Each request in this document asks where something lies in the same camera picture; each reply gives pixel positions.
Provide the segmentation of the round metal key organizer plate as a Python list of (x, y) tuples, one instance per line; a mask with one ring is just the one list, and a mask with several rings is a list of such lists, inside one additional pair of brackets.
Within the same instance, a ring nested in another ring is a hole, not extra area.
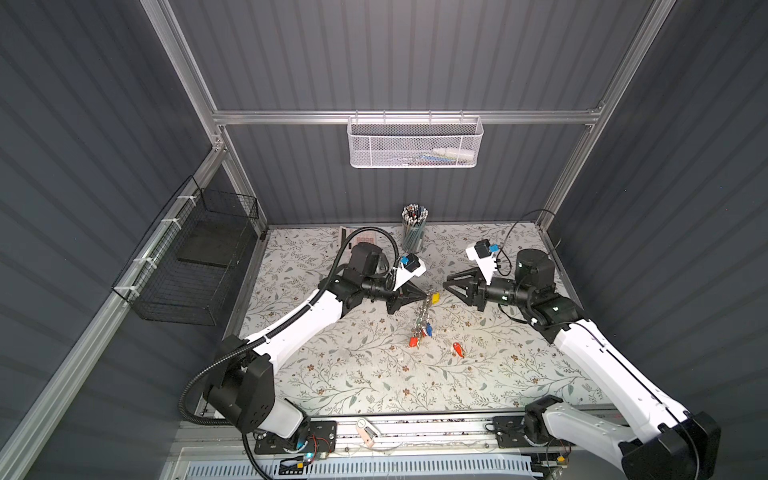
[(433, 327), (430, 320), (430, 312), (440, 300), (440, 294), (436, 291), (429, 291), (427, 297), (421, 302), (417, 309), (415, 326), (411, 331), (408, 346), (417, 348), (423, 338), (433, 336)]

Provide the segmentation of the red key tag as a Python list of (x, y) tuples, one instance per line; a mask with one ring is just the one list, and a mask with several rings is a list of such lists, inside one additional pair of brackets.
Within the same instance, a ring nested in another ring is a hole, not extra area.
[(460, 343), (458, 343), (458, 342), (454, 342), (454, 343), (452, 344), (452, 348), (453, 348), (454, 352), (455, 352), (455, 353), (456, 353), (456, 354), (457, 354), (457, 355), (458, 355), (460, 358), (464, 358), (464, 357), (465, 357), (465, 353), (464, 353), (463, 347), (462, 347), (462, 345), (461, 345)]

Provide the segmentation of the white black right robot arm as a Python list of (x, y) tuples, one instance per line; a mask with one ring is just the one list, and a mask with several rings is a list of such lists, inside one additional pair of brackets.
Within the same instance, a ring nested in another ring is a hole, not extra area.
[(629, 479), (710, 479), (721, 428), (692, 413), (627, 360), (572, 299), (556, 290), (555, 264), (542, 250), (518, 252), (514, 275), (497, 272), (501, 249), (481, 240), (466, 249), (475, 267), (451, 274), (444, 288), (478, 310), (514, 306), (523, 323), (574, 362), (607, 395), (624, 425), (602, 420), (548, 394), (529, 403), (522, 432), (534, 446), (563, 440), (621, 470)]

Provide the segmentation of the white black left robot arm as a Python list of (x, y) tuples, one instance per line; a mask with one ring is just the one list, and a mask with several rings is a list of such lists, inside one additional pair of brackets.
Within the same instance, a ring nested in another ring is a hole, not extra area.
[(335, 267), (312, 295), (274, 324), (244, 339), (230, 336), (220, 348), (227, 354), (241, 346), (250, 349), (214, 367), (204, 377), (203, 398), (226, 423), (238, 431), (273, 434), (301, 448), (309, 435), (308, 415), (275, 393), (274, 376), (310, 339), (335, 324), (364, 300), (382, 301), (388, 314), (428, 298), (412, 279), (426, 272), (415, 254), (400, 257), (380, 272), (380, 247), (361, 242), (349, 261)]

